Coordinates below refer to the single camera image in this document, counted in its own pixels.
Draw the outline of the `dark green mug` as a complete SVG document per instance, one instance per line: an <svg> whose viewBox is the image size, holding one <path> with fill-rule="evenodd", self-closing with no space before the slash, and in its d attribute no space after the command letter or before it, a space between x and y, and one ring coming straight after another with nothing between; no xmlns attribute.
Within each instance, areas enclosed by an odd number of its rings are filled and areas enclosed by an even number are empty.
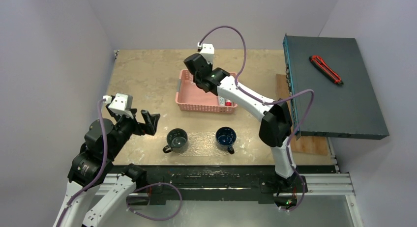
<svg viewBox="0 0 417 227"><path fill-rule="evenodd" d="M188 149L188 134L183 129L175 128L167 134L166 142L162 149L164 153L184 153Z"/></svg>

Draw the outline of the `pink plastic basket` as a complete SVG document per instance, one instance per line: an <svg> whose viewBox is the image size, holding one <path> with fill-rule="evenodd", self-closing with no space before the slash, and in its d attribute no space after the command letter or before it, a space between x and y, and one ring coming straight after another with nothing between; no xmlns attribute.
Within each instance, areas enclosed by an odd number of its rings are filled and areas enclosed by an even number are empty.
<svg viewBox="0 0 417 227"><path fill-rule="evenodd" d="M193 82L193 76L187 69L179 73L175 102L182 111L233 114L238 105L230 102L230 106L219 104L218 97L211 92L205 93Z"/></svg>

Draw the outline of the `white toothpaste black cap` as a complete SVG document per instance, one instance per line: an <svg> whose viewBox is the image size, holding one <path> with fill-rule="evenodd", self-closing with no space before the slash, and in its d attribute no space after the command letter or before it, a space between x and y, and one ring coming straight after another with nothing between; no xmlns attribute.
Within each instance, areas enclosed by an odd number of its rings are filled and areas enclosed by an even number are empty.
<svg viewBox="0 0 417 227"><path fill-rule="evenodd" d="M219 106L226 106L226 100L224 97L217 96L217 101Z"/></svg>

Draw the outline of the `white toothpaste red cap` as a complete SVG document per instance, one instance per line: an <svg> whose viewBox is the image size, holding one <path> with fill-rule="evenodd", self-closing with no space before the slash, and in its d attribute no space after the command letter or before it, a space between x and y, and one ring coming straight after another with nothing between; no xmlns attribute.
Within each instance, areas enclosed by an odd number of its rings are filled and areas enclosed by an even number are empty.
<svg viewBox="0 0 417 227"><path fill-rule="evenodd" d="M225 99L225 106L227 107L232 107L233 106L233 102L229 99Z"/></svg>

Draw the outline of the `clear textured oval tray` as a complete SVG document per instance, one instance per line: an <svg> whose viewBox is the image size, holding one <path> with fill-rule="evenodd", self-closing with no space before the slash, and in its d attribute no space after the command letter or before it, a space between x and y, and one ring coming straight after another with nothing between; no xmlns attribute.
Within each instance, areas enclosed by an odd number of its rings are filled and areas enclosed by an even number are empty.
<svg viewBox="0 0 417 227"><path fill-rule="evenodd" d="M230 155L227 148L221 147L215 132L190 132L184 148L175 149L172 154L183 157L206 157Z"/></svg>

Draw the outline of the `dark blue mug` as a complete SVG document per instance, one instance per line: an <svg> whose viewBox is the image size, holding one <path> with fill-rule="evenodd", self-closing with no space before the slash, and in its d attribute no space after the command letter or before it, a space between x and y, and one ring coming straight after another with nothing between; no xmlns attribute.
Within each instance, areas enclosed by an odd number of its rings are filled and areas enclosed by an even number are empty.
<svg viewBox="0 0 417 227"><path fill-rule="evenodd" d="M219 149L227 151L229 154L234 154L233 148L236 142L236 132L230 127L221 127L216 131L215 134L216 143Z"/></svg>

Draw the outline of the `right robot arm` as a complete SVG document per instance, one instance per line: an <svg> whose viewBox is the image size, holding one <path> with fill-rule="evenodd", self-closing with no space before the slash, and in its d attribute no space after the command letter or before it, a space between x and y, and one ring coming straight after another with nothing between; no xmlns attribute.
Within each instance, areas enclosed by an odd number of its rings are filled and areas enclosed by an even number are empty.
<svg viewBox="0 0 417 227"><path fill-rule="evenodd" d="M293 123L287 102L274 102L255 93L224 69L213 68L199 53L188 56L183 63L199 89L231 100L260 122L259 138L271 148L277 187L282 191L294 187L299 173L292 157Z"/></svg>

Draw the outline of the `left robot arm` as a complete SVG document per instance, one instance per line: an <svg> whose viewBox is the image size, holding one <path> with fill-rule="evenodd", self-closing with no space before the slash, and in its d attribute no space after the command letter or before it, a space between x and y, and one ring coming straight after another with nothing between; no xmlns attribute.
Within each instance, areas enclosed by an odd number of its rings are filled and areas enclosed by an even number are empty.
<svg viewBox="0 0 417 227"><path fill-rule="evenodd" d="M160 114L150 114L146 110L141 111L143 123L136 120L136 109L125 110L123 114L108 112L117 122L103 118L100 113L91 123L85 142L71 163L65 197L54 222L56 227L96 227L128 191L141 192L147 185L146 171L138 165L127 165L104 201L90 206L114 167L114 159L130 137L155 135L160 119Z"/></svg>

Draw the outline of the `red black utility knife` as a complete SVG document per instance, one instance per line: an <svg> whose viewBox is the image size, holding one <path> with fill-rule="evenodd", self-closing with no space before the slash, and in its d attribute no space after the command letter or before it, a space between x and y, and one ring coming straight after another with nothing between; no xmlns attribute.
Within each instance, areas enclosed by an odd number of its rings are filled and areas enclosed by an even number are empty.
<svg viewBox="0 0 417 227"><path fill-rule="evenodd" d="M322 57L318 55L312 55L309 57L309 61L319 72L321 72L332 83L336 85L344 84L342 78L326 64Z"/></svg>

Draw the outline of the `dark grey metal box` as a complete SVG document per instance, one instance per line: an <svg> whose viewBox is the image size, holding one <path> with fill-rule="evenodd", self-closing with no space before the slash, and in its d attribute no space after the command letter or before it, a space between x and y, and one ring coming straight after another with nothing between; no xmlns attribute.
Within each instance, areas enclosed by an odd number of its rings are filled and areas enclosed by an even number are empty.
<svg viewBox="0 0 417 227"><path fill-rule="evenodd" d="M354 38L283 39L287 86L296 135L380 140L389 135ZM343 81L336 85L309 61L318 55Z"/></svg>

